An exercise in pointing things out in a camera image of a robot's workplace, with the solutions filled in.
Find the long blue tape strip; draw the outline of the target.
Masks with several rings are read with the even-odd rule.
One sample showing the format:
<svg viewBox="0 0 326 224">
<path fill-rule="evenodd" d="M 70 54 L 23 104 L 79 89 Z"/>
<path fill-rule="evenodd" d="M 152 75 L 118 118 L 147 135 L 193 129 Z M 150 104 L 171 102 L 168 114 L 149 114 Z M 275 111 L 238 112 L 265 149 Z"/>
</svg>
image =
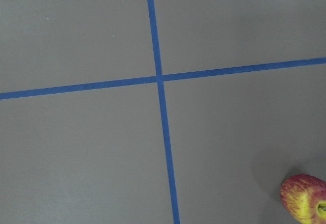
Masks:
<svg viewBox="0 0 326 224">
<path fill-rule="evenodd" d="M 166 165 L 167 165 L 167 173 L 168 173 L 168 181 L 169 181 L 173 223 L 180 223 L 173 155 L 172 155 L 171 140 L 170 140 L 169 121 L 168 121 L 168 113 L 166 107 L 165 86 L 164 86 L 164 79 L 162 74 L 160 46 L 159 46 L 158 29 L 157 29 L 157 21 L 156 21 L 156 13 L 155 13 L 155 2 L 154 0 L 147 0 L 147 4 L 148 4 L 148 13 L 149 13 L 149 20 L 150 20 L 150 28 L 151 28 L 151 39 L 152 39 L 153 56 L 154 56 L 154 63 L 155 63 L 155 74 L 156 74 L 156 83 L 157 83 L 157 91 L 158 91 L 158 99 L 159 99 L 159 107 L 160 107 L 162 133 L 164 137 L 165 157 L 166 157 Z"/>
</svg>

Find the crossing blue tape strip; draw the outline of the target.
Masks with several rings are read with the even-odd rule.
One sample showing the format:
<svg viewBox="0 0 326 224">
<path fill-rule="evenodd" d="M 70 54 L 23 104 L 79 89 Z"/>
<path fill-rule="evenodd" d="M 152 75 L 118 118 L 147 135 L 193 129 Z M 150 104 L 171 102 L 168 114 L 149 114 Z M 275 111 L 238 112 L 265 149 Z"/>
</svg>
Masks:
<svg viewBox="0 0 326 224">
<path fill-rule="evenodd" d="M 165 82 L 165 81 L 184 80 L 184 79 L 229 75 L 229 74 L 237 74 L 237 73 L 257 72 L 257 71 L 273 70 L 273 69 L 321 65 L 321 64 L 325 64 L 325 58 L 256 64 L 256 65 L 247 65 L 247 66 L 221 68 L 221 69 L 182 72 L 182 73 L 175 73 L 175 74 L 163 74 L 159 76 L 147 76 L 147 77 L 138 77 L 138 78 L 129 78 L 129 79 L 120 79 L 120 80 L 111 80 L 111 81 L 102 81 L 102 82 L 93 82 L 93 83 L 83 83 L 83 84 L 69 85 L 69 86 L 40 88 L 40 89 L 31 89 L 31 90 L 24 90 L 24 91 L 14 91 L 14 92 L 3 92 L 1 93 L 1 100 L 34 97 L 34 96 L 45 96 L 45 95 L 60 94 L 60 93 L 80 92 L 80 91 L 106 89 L 106 88 L 123 87 L 123 86 L 134 86 L 134 85 L 142 85 L 147 83 L 157 83 L 159 81 Z"/>
</svg>

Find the red yellow apple far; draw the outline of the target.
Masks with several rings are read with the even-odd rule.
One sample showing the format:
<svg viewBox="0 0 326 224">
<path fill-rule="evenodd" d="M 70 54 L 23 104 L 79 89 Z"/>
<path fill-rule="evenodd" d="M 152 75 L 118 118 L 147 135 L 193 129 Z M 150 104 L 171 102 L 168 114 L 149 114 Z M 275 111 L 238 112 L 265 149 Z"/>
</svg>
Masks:
<svg viewBox="0 0 326 224">
<path fill-rule="evenodd" d="M 325 223 L 325 181 L 306 174 L 291 176 L 282 183 L 280 197 L 299 223 Z"/>
</svg>

